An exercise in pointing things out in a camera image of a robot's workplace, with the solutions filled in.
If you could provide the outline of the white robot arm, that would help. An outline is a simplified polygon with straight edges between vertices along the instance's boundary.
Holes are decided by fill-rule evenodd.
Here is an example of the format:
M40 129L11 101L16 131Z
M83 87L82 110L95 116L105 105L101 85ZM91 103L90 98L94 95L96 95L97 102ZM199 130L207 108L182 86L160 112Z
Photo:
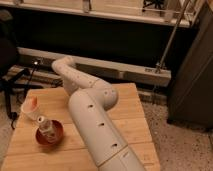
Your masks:
M69 56L55 60L52 69L63 80L70 116L98 171L146 171L107 114L118 101L117 90L107 81L77 70Z

